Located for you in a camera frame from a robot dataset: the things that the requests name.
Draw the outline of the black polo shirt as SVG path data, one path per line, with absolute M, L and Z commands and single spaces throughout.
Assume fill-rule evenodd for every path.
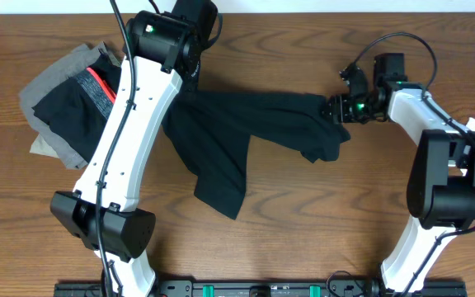
M 349 132 L 322 115 L 326 98 L 287 92 L 183 92 L 162 120 L 165 135 L 196 175 L 194 195 L 236 219 L 247 191 L 251 137 L 300 152 L 309 162 L 338 159 Z

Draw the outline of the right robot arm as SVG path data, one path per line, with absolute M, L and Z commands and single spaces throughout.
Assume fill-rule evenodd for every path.
M 475 232 L 475 131 L 452 119 L 427 88 L 402 67 L 381 69 L 374 89 L 354 63 L 340 72 L 348 93 L 331 97 L 325 117 L 335 124 L 390 120 L 416 144 L 407 183 L 407 226 L 380 265 L 368 295 L 414 296 L 454 239 Z

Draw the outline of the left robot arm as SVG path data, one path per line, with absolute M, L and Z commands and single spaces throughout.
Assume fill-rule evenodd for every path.
M 170 12 L 141 11 L 123 29 L 119 90 L 90 165 L 71 191 L 57 191 L 54 217 L 102 261 L 96 284 L 57 284 L 57 296 L 149 296 L 156 274 L 146 248 L 156 224 L 138 207 L 148 156 L 183 79 L 203 50 L 198 26 Z

